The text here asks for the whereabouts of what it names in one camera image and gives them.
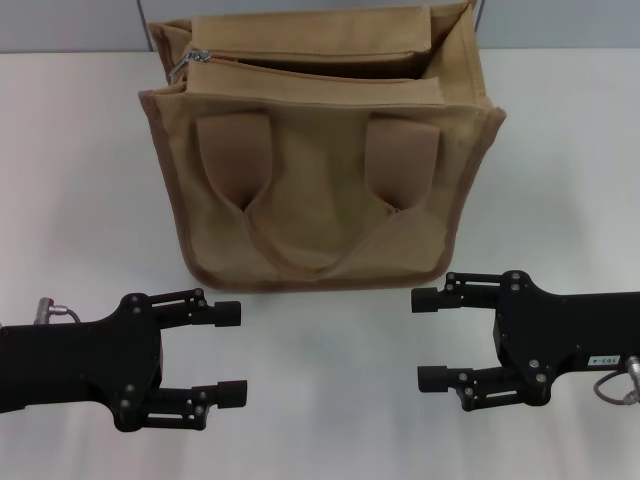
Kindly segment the khaki canvas food bag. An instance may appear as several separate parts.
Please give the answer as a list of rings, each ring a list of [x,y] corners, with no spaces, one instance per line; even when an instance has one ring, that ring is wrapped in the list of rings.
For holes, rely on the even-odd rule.
[[[167,84],[139,99],[190,273],[250,293],[442,275],[506,117],[485,89],[474,7],[151,24]],[[170,83],[192,49],[213,56]]]

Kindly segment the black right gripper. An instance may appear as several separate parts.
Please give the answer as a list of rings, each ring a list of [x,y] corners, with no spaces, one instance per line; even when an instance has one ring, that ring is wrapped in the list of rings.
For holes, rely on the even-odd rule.
[[[498,357],[511,368],[419,366],[421,393],[454,390],[464,411],[543,406],[558,377],[600,370],[629,375],[620,402],[640,403],[640,292],[554,294],[516,270],[448,272],[442,290],[411,290],[413,313],[458,308],[496,309]]]

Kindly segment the silver metal zipper pull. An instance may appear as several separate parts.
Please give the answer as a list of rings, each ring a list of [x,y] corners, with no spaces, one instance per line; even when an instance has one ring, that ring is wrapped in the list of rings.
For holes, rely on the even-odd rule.
[[[213,53],[209,50],[192,49],[187,52],[168,72],[168,80],[173,83],[186,69],[190,62],[208,62],[213,56]]]

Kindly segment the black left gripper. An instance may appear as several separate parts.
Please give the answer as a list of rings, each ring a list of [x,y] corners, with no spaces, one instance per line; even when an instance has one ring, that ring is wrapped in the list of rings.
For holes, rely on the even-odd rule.
[[[241,325],[239,301],[209,305],[196,288],[129,294],[102,320],[0,328],[0,414],[29,406],[94,402],[121,432],[202,431],[209,410],[242,408],[246,380],[159,388],[160,329]]]

